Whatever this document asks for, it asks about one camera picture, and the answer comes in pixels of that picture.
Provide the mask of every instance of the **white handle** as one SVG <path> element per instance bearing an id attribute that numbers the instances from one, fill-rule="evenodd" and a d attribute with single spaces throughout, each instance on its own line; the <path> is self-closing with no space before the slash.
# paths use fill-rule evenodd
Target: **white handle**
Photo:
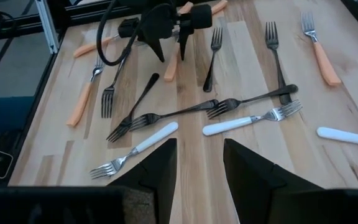
<path id="1" fill-rule="evenodd" d="M 358 134 L 341 131 L 333 128 L 320 127 L 317 129 L 318 136 L 338 141 L 345 141 L 358 144 Z"/>
<path id="2" fill-rule="evenodd" d="M 148 139 L 146 139 L 145 141 L 140 143 L 138 146 L 136 146 L 137 151 L 142 152 L 143 150 L 147 149 L 148 147 L 159 142 L 161 139 L 172 134 L 177 129 L 178 129 L 178 123 L 176 123 L 176 122 L 171 122 L 171 123 L 167 124 L 160 131 L 157 131 L 155 134 L 153 134 Z"/>
<path id="3" fill-rule="evenodd" d="M 235 119 L 232 121 L 225 121 L 218 124 L 210 124 L 203 128 L 203 133 L 206 136 L 221 133 L 223 131 L 232 130 L 241 126 L 252 123 L 251 117 Z"/>

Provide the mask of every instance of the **plastic handle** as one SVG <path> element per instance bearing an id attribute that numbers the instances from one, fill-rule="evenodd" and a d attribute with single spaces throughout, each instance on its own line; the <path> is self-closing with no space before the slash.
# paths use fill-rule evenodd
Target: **plastic handle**
<path id="1" fill-rule="evenodd" d="M 227 1 L 226 0 L 222 0 L 220 2 L 218 2 L 216 5 L 214 5 L 211 10 L 212 10 L 212 15 L 221 11 L 222 9 L 224 9 L 227 5 Z"/>
<path id="2" fill-rule="evenodd" d="M 251 117 L 246 117 L 246 118 L 234 119 L 231 121 L 225 121 L 218 124 L 210 124 L 203 128 L 203 134 L 206 136 L 210 136 L 213 134 L 232 130 L 234 128 L 239 128 L 241 126 L 245 126 L 250 123 L 252 123 Z"/>
<path id="3" fill-rule="evenodd" d="M 179 9 L 178 13 L 184 14 L 184 13 L 189 12 L 190 9 L 193 7 L 193 5 L 194 4 L 191 2 L 186 2 L 186 4 Z"/>
<path id="4" fill-rule="evenodd" d="M 317 129 L 318 136 L 338 141 L 358 144 L 358 134 L 341 131 L 333 128 L 320 127 Z"/>
<path id="5" fill-rule="evenodd" d="M 176 42 L 175 46 L 173 46 L 171 59 L 169 60 L 167 70 L 165 71 L 165 74 L 164 74 L 164 80 L 166 82 L 172 81 L 173 78 L 175 77 L 177 65 L 178 65 L 179 48 L 180 48 L 180 44 L 178 42 Z"/>
<path id="6" fill-rule="evenodd" d="M 138 152 L 142 152 L 148 147 L 154 145 L 155 143 L 161 141 L 163 138 L 167 137 L 168 135 L 172 134 L 174 131 L 178 129 L 177 122 L 171 122 L 163 127 L 160 131 L 157 131 L 155 134 L 150 136 L 148 139 L 140 143 L 136 146 Z"/>
<path id="7" fill-rule="evenodd" d="M 85 84 L 80 99 L 78 99 L 77 105 L 75 106 L 74 112 L 66 122 L 66 124 L 72 128 L 75 128 L 75 126 L 80 121 L 82 114 L 84 113 L 86 102 L 88 101 L 88 98 L 91 93 L 91 87 L 92 87 L 92 83 L 89 82 Z"/>
<path id="8" fill-rule="evenodd" d="M 316 58 L 320 72 L 323 78 L 326 80 L 328 85 L 337 86 L 342 83 L 341 79 L 336 75 L 331 62 L 329 62 L 326 52 L 319 42 L 314 42 L 314 51 L 316 52 Z"/>
<path id="9" fill-rule="evenodd" d="M 102 45 L 106 45 L 108 42 L 110 42 L 110 40 L 112 40 L 113 37 L 107 37 L 107 38 L 104 38 L 102 40 Z M 93 43 L 93 44 L 86 44 L 86 45 L 83 45 L 81 47 L 78 47 L 75 51 L 74 51 L 74 58 L 77 58 L 85 53 L 88 53 L 90 52 L 91 50 L 94 50 L 96 49 L 96 42 Z"/>

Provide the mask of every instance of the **orange handle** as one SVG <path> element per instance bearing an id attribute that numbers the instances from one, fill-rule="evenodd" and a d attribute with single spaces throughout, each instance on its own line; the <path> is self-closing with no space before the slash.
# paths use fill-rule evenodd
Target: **orange handle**
<path id="1" fill-rule="evenodd" d="M 336 86 L 342 83 L 339 77 L 336 75 L 331 62 L 329 62 L 326 52 L 319 42 L 314 42 L 314 51 L 316 52 L 316 58 L 320 67 L 320 72 L 328 85 Z"/>
<path id="2" fill-rule="evenodd" d="M 111 39 L 112 39 L 112 37 L 104 38 L 102 40 L 102 45 L 106 45 Z M 96 43 L 82 45 L 81 47 L 78 47 L 74 51 L 73 56 L 74 56 L 74 58 L 77 58 L 85 53 L 90 52 L 91 50 L 94 50 L 94 49 L 96 49 Z"/>
<path id="3" fill-rule="evenodd" d="M 193 5 L 194 4 L 191 2 L 186 2 L 186 4 L 179 9 L 178 13 L 184 14 L 184 13 L 189 12 L 190 9 L 193 7 Z"/>
<path id="4" fill-rule="evenodd" d="M 77 105 L 75 106 L 74 112 L 66 122 L 66 124 L 72 128 L 75 128 L 75 126 L 80 121 L 82 114 L 84 113 L 86 102 L 88 101 L 88 98 L 91 93 L 91 87 L 92 87 L 91 82 L 88 82 L 87 84 L 85 84 L 84 89 L 82 90 L 80 99 L 78 99 Z"/>
<path id="5" fill-rule="evenodd" d="M 180 44 L 176 42 L 175 46 L 173 46 L 173 51 L 172 51 L 171 59 L 169 60 L 167 70 L 165 71 L 164 80 L 166 82 L 172 81 L 173 77 L 175 77 L 177 64 L 178 64 L 179 48 L 180 48 Z"/>
<path id="6" fill-rule="evenodd" d="M 212 9 L 211 9 L 212 10 L 212 15 L 217 13 L 217 12 L 219 12 L 219 11 L 221 11 L 222 9 L 224 9 L 226 7 L 226 5 L 227 5 L 226 0 L 222 0 L 219 3 L 217 3 L 216 5 L 214 5 L 212 7 Z"/>

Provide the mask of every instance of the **metal fork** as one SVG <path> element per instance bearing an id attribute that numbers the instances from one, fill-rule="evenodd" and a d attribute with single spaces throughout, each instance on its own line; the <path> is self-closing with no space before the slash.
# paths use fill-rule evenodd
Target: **metal fork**
<path id="1" fill-rule="evenodd" d="M 336 86 L 342 83 L 341 79 L 329 61 L 323 46 L 318 42 L 316 31 L 314 29 L 313 14 L 311 12 L 301 13 L 302 31 L 313 41 L 314 52 L 316 53 L 317 63 L 320 68 L 321 76 L 328 85 Z"/>
<path id="2" fill-rule="evenodd" d="M 278 59 L 278 53 L 277 53 L 278 34 L 277 34 L 276 22 L 266 22 L 265 41 L 266 41 L 267 48 L 272 50 L 274 54 L 274 58 L 276 60 L 276 66 L 277 66 L 278 87 L 282 88 L 285 86 L 285 80 L 283 77 L 283 72 L 281 71 L 280 61 Z M 292 101 L 291 96 L 289 94 L 280 95 L 280 102 L 282 105 L 285 105 L 291 101 Z"/>
<path id="3" fill-rule="evenodd" d="M 212 118 L 219 116 L 223 113 L 226 113 L 226 112 L 236 109 L 242 103 L 248 103 L 248 102 L 259 100 L 262 98 L 279 96 L 282 94 L 296 93 L 297 91 L 298 91 L 298 87 L 294 84 L 291 84 L 291 85 L 287 85 L 283 88 L 279 88 L 277 90 L 271 91 L 270 93 L 256 96 L 256 97 L 253 97 L 248 100 L 236 100 L 233 98 L 226 99 L 226 100 L 220 101 L 214 108 L 208 110 L 207 116 L 209 119 L 212 119 Z"/>
<path id="4" fill-rule="evenodd" d="M 198 105 L 189 107 L 187 109 L 183 109 L 183 110 L 176 111 L 176 112 L 169 113 L 169 114 L 163 114 L 163 115 L 158 115 L 155 113 L 143 114 L 142 116 L 139 116 L 138 118 L 133 120 L 129 131 L 133 131 L 133 130 L 136 130 L 139 128 L 146 127 L 148 125 L 156 123 L 160 119 L 168 118 L 168 117 L 175 116 L 178 114 L 201 111 L 201 110 L 208 110 L 208 109 L 211 109 L 212 107 L 214 107 L 217 103 L 218 103 L 218 101 L 213 99 L 213 100 L 208 100 L 208 101 L 205 101 Z"/>
<path id="5" fill-rule="evenodd" d="M 82 114 L 84 113 L 86 103 L 88 102 L 88 98 L 91 93 L 93 81 L 97 75 L 102 73 L 103 68 L 104 68 L 104 63 L 99 57 L 99 54 L 97 54 L 94 69 L 92 71 L 92 76 L 89 82 L 85 84 L 84 89 L 81 92 L 80 98 L 78 99 L 78 102 L 75 106 L 74 112 L 66 122 L 67 125 L 74 128 L 80 121 Z"/>
<path id="6" fill-rule="evenodd" d="M 114 77 L 114 81 L 112 82 L 112 84 L 105 88 L 103 93 L 102 93 L 102 118 L 111 118 L 111 113 L 112 113 L 112 102 L 113 102 L 113 96 L 114 96 L 114 85 L 117 82 L 118 79 L 118 75 L 120 74 L 122 68 L 124 68 L 125 65 L 125 61 L 127 60 L 127 58 L 129 57 L 129 53 L 124 57 L 124 59 L 120 62 L 118 69 L 117 69 L 117 73 L 116 76 Z"/>
<path id="7" fill-rule="evenodd" d="M 166 125 L 164 128 L 162 128 L 160 131 L 156 132 L 152 136 L 150 136 L 148 139 L 137 145 L 135 148 L 133 148 L 128 155 L 124 157 L 117 158 L 113 161 L 110 161 L 106 164 L 103 164 L 99 166 L 96 169 L 91 170 L 91 178 L 96 179 L 99 177 L 106 177 L 106 176 L 112 176 L 116 174 L 125 164 L 125 161 L 127 161 L 128 158 L 132 156 L 136 156 L 148 147 L 154 145 L 155 143 L 159 142 L 163 138 L 167 137 L 174 131 L 178 129 L 178 123 L 171 122 L 168 125 Z"/>
<path id="8" fill-rule="evenodd" d="M 223 29 L 222 28 L 215 28 L 213 35 L 212 35 L 212 41 L 211 41 L 211 50 L 212 53 L 212 60 L 211 65 L 209 66 L 208 74 L 206 76 L 203 90 L 204 92 L 209 93 L 212 90 L 212 70 L 213 70 L 213 64 L 215 59 L 215 53 L 222 47 L 222 35 L 223 35 Z"/>
<path id="9" fill-rule="evenodd" d="M 142 101 L 144 96 L 149 92 L 149 90 L 154 86 L 155 82 L 160 78 L 160 75 L 158 73 L 154 73 L 149 82 L 147 83 L 142 95 L 139 97 L 139 99 L 136 101 L 134 107 L 129 112 L 129 115 L 126 116 L 119 124 L 118 126 L 112 131 L 112 133 L 106 138 L 106 140 L 115 142 L 119 138 L 121 138 L 125 133 L 128 132 L 129 128 L 132 124 L 132 117 L 134 116 L 135 109 L 137 105 Z"/>
<path id="10" fill-rule="evenodd" d="M 285 118 L 293 115 L 300 109 L 302 109 L 301 103 L 299 102 L 299 100 L 294 100 L 291 103 L 286 104 L 282 107 L 271 109 L 263 116 L 249 116 L 231 121 L 225 121 L 218 124 L 207 125 L 203 128 L 203 134 L 205 134 L 206 136 L 210 136 L 213 134 L 221 133 L 223 131 L 228 131 L 234 128 L 239 128 L 248 124 L 252 124 L 262 119 L 267 119 L 269 121 L 282 121 Z"/>

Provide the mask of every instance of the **wooden table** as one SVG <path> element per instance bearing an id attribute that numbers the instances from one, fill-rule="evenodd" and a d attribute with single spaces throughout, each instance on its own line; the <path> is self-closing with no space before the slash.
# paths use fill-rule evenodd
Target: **wooden table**
<path id="1" fill-rule="evenodd" d="M 301 11 L 315 12 L 318 38 L 343 85 L 331 88 L 323 81 L 311 41 L 301 32 Z M 122 20 L 112 20 L 104 35 L 114 34 Z M 94 41 L 98 24 L 69 28 L 10 185 L 106 185 L 163 141 L 131 159 L 112 179 L 91 180 L 89 170 L 127 154 L 132 146 L 156 130 L 178 121 L 179 130 L 170 136 L 178 139 L 178 174 L 171 223 L 236 223 L 224 173 L 224 138 L 233 138 L 319 186 L 358 188 L 358 145 L 316 135 L 319 126 L 358 133 L 358 22 L 340 0 L 230 1 L 213 18 L 214 26 L 224 30 L 223 47 L 214 66 L 213 91 L 202 91 L 211 60 L 212 29 L 197 30 L 188 39 L 185 61 L 179 62 L 174 81 L 166 83 L 161 77 L 135 116 L 169 113 L 213 98 L 245 99 L 276 89 L 275 62 L 264 41 L 267 21 L 277 23 L 278 54 L 287 83 L 299 86 L 293 99 L 302 102 L 300 113 L 280 123 L 262 121 L 211 137 L 201 133 L 206 124 L 262 114 L 279 105 L 277 99 L 262 100 L 216 120 L 208 120 L 204 112 L 166 119 L 128 133 L 116 144 L 108 143 L 106 136 L 128 114 L 151 74 L 164 74 L 167 62 L 161 63 L 146 46 L 132 51 L 117 83 L 113 119 L 101 118 L 101 94 L 117 69 L 106 67 L 96 81 L 83 119 L 76 129 L 71 129 L 65 121 L 90 77 L 96 52 L 77 59 L 72 54 L 77 47 Z M 117 58 L 126 42 L 127 39 L 111 42 L 107 46 L 108 58 Z M 173 44 L 173 39 L 162 40 L 167 61 Z"/>

